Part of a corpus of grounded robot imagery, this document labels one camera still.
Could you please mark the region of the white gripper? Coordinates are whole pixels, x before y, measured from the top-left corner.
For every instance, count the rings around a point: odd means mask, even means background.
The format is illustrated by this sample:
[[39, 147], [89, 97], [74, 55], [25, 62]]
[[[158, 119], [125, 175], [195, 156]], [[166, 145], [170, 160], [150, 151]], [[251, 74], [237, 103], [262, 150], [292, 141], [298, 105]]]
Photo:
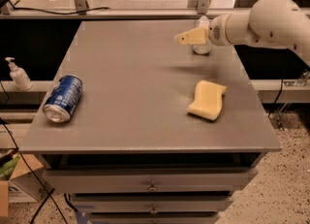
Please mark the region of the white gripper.
[[226, 26], [230, 15], [220, 15], [209, 23], [209, 31], [204, 27], [196, 27], [189, 31], [174, 36], [174, 41], [179, 45], [203, 45], [208, 37], [215, 46], [230, 46]]

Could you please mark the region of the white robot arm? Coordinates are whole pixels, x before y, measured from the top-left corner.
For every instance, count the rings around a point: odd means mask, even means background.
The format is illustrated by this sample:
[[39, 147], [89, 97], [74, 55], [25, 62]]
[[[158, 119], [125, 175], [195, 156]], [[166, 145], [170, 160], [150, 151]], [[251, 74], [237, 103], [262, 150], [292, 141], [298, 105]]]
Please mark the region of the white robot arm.
[[287, 48], [310, 66], [310, 18], [292, 0], [258, 0], [250, 10], [206, 16], [195, 28], [177, 34], [180, 45], [245, 45]]

